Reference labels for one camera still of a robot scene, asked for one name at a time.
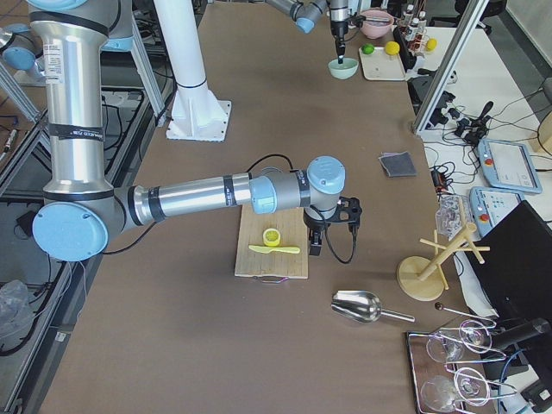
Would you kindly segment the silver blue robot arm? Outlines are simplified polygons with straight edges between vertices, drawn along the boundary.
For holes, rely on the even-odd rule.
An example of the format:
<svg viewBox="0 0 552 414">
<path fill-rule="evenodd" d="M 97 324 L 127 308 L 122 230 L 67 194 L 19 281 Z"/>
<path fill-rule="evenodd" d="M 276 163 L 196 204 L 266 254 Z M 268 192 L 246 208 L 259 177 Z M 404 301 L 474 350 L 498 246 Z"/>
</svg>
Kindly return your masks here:
<svg viewBox="0 0 552 414">
<path fill-rule="evenodd" d="M 320 18 L 329 12 L 330 31 L 335 40 L 337 62 L 342 64 L 346 52 L 345 35 L 348 33 L 350 17 L 348 1 L 342 0 L 268 0 L 267 4 L 288 15 L 296 26 L 308 34 Z"/>
<path fill-rule="evenodd" d="M 330 156 L 304 170 L 225 175 L 152 188 L 115 188 L 105 178 L 100 53 L 133 46 L 129 1 L 33 1 L 46 71 L 52 178 L 33 236 L 50 256 L 81 261 L 101 254 L 122 232 L 173 216 L 250 204 L 258 214 L 301 207 L 313 232 L 336 222 L 346 173 Z"/>
</svg>

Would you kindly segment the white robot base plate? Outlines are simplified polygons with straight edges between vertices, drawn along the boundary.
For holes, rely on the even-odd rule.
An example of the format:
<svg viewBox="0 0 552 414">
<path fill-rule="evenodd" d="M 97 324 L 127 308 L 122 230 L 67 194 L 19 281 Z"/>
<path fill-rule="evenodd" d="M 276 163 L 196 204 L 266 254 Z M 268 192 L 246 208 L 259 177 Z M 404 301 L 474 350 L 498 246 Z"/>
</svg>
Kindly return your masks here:
<svg viewBox="0 0 552 414">
<path fill-rule="evenodd" d="M 175 140 L 223 141 L 231 111 L 209 89 L 192 2 L 154 3 L 177 87 L 166 136 Z"/>
</svg>

